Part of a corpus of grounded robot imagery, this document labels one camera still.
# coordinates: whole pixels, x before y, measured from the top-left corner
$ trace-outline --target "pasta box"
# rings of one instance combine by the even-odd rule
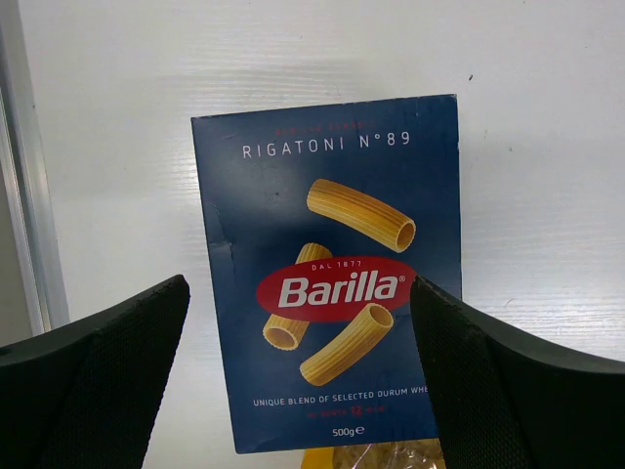
[[[192,130],[236,451],[436,437],[408,300],[461,294],[455,96]]]

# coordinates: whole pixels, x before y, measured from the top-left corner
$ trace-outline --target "plastic bag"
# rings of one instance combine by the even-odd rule
[[[445,469],[438,439],[307,449],[302,469]]]

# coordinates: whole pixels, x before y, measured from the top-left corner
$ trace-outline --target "blue box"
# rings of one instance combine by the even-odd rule
[[[408,299],[461,294],[455,96],[192,129],[237,452],[436,437]]]

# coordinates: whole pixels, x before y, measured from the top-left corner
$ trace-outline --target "metal edge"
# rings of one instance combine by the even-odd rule
[[[0,1],[2,168],[12,205],[33,333],[69,323],[63,271],[35,111],[19,0]]]

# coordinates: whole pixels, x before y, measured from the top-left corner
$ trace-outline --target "pasta illustration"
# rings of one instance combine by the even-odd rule
[[[417,227],[411,218],[366,193],[325,179],[317,179],[309,191],[311,211],[326,216],[403,252],[412,243]]]
[[[329,383],[368,354],[393,323],[389,310],[367,304],[339,335],[300,365],[302,376],[314,386]]]
[[[302,247],[295,263],[303,264],[330,257],[332,253],[325,247],[309,242]],[[306,320],[288,320],[278,315],[271,315],[263,327],[263,336],[276,349],[290,351],[299,347],[308,327],[309,322]]]

